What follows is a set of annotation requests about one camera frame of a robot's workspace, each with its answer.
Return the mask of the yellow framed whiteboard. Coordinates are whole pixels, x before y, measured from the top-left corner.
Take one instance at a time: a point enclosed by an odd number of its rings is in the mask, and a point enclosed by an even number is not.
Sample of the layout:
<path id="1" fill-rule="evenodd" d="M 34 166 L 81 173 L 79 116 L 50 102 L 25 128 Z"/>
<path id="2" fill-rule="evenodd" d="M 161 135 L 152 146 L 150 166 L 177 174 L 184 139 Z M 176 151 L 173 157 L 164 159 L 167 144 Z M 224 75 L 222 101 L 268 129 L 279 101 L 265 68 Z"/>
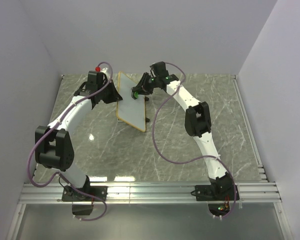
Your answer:
<path id="1" fill-rule="evenodd" d="M 116 117 L 118 120 L 132 126 L 133 128 L 146 132 L 146 101 L 145 96 L 132 98 L 132 88 L 137 83 L 127 74 L 120 71 L 118 73 L 117 91 L 122 100 L 116 104 Z"/>

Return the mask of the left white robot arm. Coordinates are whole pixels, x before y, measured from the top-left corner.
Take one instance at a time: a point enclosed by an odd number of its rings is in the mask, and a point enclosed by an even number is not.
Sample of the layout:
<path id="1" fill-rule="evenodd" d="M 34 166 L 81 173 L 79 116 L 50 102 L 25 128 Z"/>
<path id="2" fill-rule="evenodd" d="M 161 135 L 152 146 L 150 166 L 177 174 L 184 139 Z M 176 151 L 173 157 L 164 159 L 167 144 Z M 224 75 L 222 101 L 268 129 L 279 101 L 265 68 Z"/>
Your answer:
<path id="1" fill-rule="evenodd" d="M 123 98 L 118 93 L 112 70 L 96 67 L 89 71 L 87 80 L 74 92 L 71 102 L 48 126 L 35 130 L 35 145 L 31 151 L 37 164 L 53 169 L 67 182 L 79 201 L 92 195 L 90 179 L 74 163 L 75 151 L 71 135 L 77 125 L 99 102 L 117 103 Z"/>

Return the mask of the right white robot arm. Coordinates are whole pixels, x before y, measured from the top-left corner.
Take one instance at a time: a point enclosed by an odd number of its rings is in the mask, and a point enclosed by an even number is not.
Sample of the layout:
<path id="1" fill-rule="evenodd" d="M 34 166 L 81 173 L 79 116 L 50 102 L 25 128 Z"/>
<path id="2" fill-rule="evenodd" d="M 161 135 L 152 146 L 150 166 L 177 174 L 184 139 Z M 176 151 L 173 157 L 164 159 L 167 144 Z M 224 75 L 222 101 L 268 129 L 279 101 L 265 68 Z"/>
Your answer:
<path id="1" fill-rule="evenodd" d="M 208 170 L 211 185 L 210 193 L 212 197 L 216 200 L 222 200 L 228 195 L 229 191 L 233 191 L 236 194 L 237 189 L 234 178 L 227 166 L 221 161 L 214 144 L 212 120 L 208 103 L 196 99 L 183 86 L 183 83 L 186 81 L 186 74 L 183 71 L 181 71 L 182 79 L 179 79 L 175 74 L 169 73 L 167 65 L 180 70 L 180 68 L 173 63 L 164 61 L 153 63 L 150 66 L 150 72 L 145 72 L 142 75 L 138 84 L 132 88 L 131 94 L 131 97 L 136 99 L 138 95 L 152 95 L 154 89 L 159 88 L 169 95 L 156 110 L 152 123 L 151 137 L 156 152 L 165 161 L 176 165 L 184 165 L 204 159 Z M 198 145 L 201 156 L 180 162 L 168 159 L 159 150 L 155 139 L 156 120 L 161 108 L 171 99 L 174 99 L 184 110 L 185 131 Z"/>

